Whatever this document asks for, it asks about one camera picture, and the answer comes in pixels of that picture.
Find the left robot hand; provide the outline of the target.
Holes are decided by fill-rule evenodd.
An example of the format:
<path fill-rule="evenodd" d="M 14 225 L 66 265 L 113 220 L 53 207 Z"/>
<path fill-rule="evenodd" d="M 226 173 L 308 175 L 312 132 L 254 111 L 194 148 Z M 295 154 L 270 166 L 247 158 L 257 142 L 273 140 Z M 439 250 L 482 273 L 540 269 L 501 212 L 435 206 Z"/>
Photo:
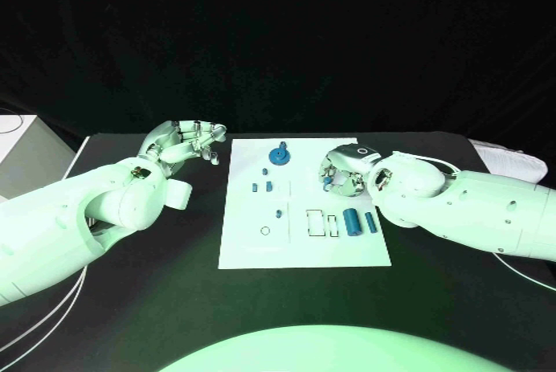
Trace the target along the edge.
<path fill-rule="evenodd" d="M 224 142 L 227 128 L 208 121 L 164 121 L 146 134 L 138 157 L 157 164 L 167 178 L 175 175 L 185 161 L 203 158 L 218 164 L 210 145 Z"/>

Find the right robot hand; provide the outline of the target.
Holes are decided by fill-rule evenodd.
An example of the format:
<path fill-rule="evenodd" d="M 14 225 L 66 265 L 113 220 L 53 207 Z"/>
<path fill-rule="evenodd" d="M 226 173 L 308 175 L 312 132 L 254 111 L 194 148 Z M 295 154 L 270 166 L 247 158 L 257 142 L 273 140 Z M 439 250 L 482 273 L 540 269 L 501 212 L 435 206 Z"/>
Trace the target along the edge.
<path fill-rule="evenodd" d="M 367 145 L 351 143 L 337 146 L 326 152 L 319 165 L 322 190 L 348 198 L 361 195 L 370 171 L 380 160 L 380 153 Z"/>

